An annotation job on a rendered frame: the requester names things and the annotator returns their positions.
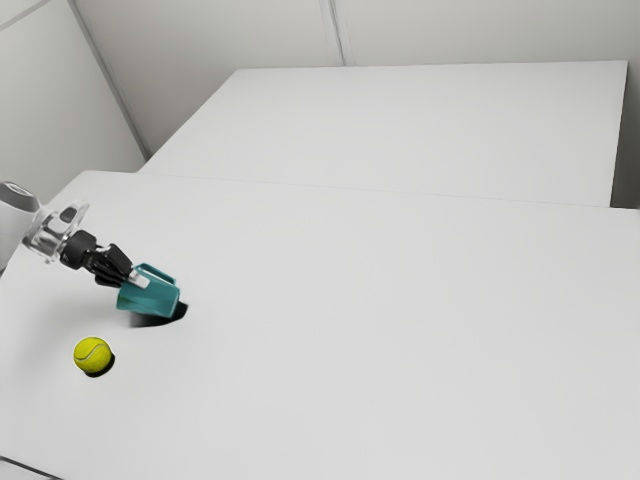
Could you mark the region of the teal faceted mug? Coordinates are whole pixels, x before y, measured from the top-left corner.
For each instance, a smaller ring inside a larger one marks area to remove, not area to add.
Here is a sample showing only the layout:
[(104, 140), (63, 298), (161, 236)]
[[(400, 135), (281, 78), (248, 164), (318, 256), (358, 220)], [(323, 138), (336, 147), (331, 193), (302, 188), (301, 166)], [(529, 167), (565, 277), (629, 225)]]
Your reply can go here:
[(133, 267), (121, 285), (116, 308), (142, 315), (171, 318), (177, 309), (180, 289), (176, 280), (161, 270), (142, 263)]

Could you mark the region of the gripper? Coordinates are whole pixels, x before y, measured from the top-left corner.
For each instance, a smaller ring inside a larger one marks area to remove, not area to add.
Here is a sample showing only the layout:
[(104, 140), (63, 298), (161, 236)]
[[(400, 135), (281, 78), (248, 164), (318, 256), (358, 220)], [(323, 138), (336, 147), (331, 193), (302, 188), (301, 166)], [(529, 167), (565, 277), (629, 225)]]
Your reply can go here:
[(102, 247), (97, 238), (85, 230), (78, 230), (67, 239), (60, 262), (72, 270), (83, 268), (93, 273), (96, 283), (105, 287), (121, 288), (129, 283), (146, 289), (150, 284), (117, 245)]

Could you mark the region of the yellow tennis ball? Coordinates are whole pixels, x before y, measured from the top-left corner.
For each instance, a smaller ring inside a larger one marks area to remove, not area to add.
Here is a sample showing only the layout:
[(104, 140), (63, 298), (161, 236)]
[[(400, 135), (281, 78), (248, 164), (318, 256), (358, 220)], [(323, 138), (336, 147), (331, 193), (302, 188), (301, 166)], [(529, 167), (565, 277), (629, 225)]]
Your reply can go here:
[(107, 370), (114, 358), (108, 343), (99, 337), (80, 340), (73, 350), (74, 364), (86, 375), (97, 375)]

